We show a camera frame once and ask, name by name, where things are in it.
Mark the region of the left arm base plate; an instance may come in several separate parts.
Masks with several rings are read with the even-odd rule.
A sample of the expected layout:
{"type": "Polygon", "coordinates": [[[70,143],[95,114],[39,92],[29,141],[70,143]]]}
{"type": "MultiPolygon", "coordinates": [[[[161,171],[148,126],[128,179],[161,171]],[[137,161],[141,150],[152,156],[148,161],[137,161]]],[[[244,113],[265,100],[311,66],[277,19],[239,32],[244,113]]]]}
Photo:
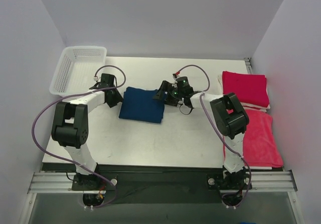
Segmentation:
{"type": "Polygon", "coordinates": [[[71,189],[74,191],[99,191],[114,190],[114,187],[95,175],[77,173],[73,178],[71,189]]]}

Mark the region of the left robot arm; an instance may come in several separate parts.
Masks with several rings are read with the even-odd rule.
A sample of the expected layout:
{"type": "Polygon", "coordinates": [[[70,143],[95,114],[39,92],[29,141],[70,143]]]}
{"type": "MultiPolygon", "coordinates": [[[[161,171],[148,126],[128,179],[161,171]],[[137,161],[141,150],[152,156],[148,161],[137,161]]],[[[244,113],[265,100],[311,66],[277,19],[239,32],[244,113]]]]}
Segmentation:
{"type": "Polygon", "coordinates": [[[123,102],[117,89],[88,92],[71,101],[56,104],[52,125],[52,139],[63,147],[76,166],[76,177],[89,189],[101,185],[98,164],[87,146],[89,136],[88,114],[96,107],[107,104],[110,108],[123,102]]]}

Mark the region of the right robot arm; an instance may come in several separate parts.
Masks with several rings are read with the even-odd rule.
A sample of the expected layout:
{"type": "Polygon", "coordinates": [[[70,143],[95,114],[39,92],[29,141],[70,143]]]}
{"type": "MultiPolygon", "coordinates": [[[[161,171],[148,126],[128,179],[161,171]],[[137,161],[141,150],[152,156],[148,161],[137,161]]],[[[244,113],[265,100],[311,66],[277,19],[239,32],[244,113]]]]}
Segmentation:
{"type": "Polygon", "coordinates": [[[228,188],[239,184],[238,172],[246,166],[243,140],[249,117],[236,94],[215,95],[195,91],[186,77],[180,77],[176,83],[164,80],[152,98],[171,106],[181,103],[190,110],[202,109],[224,146],[223,166],[227,172],[222,175],[223,184],[228,188]]]}

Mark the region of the blue t-shirt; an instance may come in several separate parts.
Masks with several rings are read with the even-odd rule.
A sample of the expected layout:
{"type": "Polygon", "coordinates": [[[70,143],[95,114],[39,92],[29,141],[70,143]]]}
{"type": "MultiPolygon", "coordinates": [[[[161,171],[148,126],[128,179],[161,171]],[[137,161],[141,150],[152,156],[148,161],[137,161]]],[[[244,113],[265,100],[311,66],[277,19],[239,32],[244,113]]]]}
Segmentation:
{"type": "Polygon", "coordinates": [[[156,93],[156,89],[127,87],[118,117],[124,120],[160,124],[164,116],[165,105],[163,101],[153,99],[156,93]]]}

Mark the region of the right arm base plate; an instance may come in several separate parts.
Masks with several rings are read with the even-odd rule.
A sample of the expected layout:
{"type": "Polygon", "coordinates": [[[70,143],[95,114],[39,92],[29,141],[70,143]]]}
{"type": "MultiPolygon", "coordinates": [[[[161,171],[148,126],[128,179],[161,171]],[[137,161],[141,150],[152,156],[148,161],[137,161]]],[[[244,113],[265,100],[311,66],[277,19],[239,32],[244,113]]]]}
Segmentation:
{"type": "Polygon", "coordinates": [[[248,185],[248,173],[214,173],[207,175],[207,187],[210,190],[240,190],[248,185]]]}

